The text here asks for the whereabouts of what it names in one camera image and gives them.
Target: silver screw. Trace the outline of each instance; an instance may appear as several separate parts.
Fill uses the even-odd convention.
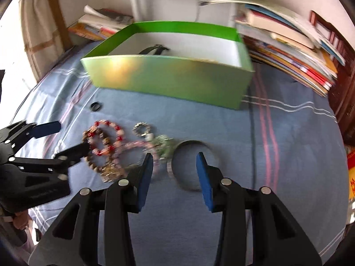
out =
[[[83,188],[80,190],[80,195],[82,196],[86,196],[90,193],[90,189],[89,188]]]
[[[230,184],[232,184],[232,180],[228,179],[228,178],[223,178],[221,180],[221,184],[224,185],[224,186],[229,186]]]
[[[118,184],[120,186],[127,186],[129,184],[129,181],[127,179],[121,179],[120,181],[118,181]]]
[[[262,192],[263,194],[268,195],[268,194],[271,193],[271,189],[270,189],[269,187],[263,187],[263,188],[261,188],[261,192]]]
[[[63,180],[63,181],[66,181],[66,180],[68,180],[68,176],[65,175],[65,174],[59,174],[59,175],[58,175],[58,179]]]

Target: green box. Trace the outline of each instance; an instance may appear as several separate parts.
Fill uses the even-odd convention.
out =
[[[138,49],[161,43],[171,49],[168,54],[181,55],[137,55]],[[235,29],[193,22],[134,23],[102,42],[81,61],[96,87],[231,109],[239,108],[254,72]]]

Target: wall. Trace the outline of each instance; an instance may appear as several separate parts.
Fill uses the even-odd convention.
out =
[[[314,10],[332,23],[355,48],[355,27],[339,0],[272,0],[306,19]],[[130,0],[60,0],[67,25],[74,23],[82,14],[86,4],[94,8],[112,8],[124,14],[132,14]],[[197,0],[139,0],[144,20],[195,21]],[[200,7],[199,22],[228,25],[230,4]]]

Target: pink stripe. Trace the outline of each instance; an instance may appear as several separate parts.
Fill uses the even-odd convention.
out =
[[[273,191],[276,193],[276,188],[277,188],[277,182],[278,182],[278,176],[279,176],[279,168],[280,168],[280,158],[279,158],[279,147],[276,141],[276,136],[274,133],[274,127],[272,126],[272,119],[271,119],[271,112],[270,112],[270,105],[269,105],[269,100],[267,98],[267,92],[264,86],[264,83],[262,81],[261,75],[260,75],[260,65],[257,65],[257,71],[256,71],[256,77],[259,79],[259,83],[261,85],[261,91],[263,94],[263,98],[266,100],[266,114],[267,114],[267,119],[268,119],[268,124],[269,124],[269,132],[270,132],[270,137],[272,141],[272,145],[274,147],[274,155],[275,155],[275,171],[274,171],[274,185],[273,185]]]
[[[80,99],[84,96],[86,90],[91,86],[91,81],[86,81],[86,83],[84,84],[84,86],[80,89],[80,91],[70,100],[69,102],[69,106],[67,108],[67,110],[64,112],[63,116],[61,117],[61,119],[59,120],[61,123],[63,123],[66,118],[68,117],[70,111],[72,110],[72,108],[74,107],[75,104],[79,103]],[[45,144],[48,142],[49,139],[51,139],[51,141],[47,144],[45,150],[43,151],[43,157],[47,154],[50,146],[53,144],[53,141],[55,140],[55,138],[57,137],[59,133],[56,133],[54,135],[50,135],[46,138],[46,141],[44,142]]]
[[[256,88],[256,95],[260,97],[260,88],[258,84],[258,80],[253,76],[253,81]],[[264,143],[264,151],[265,151],[265,160],[266,160],[266,182],[265,186],[270,187],[271,181],[271,161],[270,161],[270,153],[269,153],[269,145],[267,141],[267,132],[266,132],[266,124],[265,124],[265,117],[264,117],[264,109],[261,106],[261,100],[259,99],[259,114],[260,114],[260,124],[261,124],[261,134],[263,137]]]

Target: person's hand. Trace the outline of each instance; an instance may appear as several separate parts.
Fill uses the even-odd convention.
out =
[[[16,229],[24,230],[30,220],[30,216],[28,215],[28,210],[15,213],[16,217],[14,217],[12,223]]]

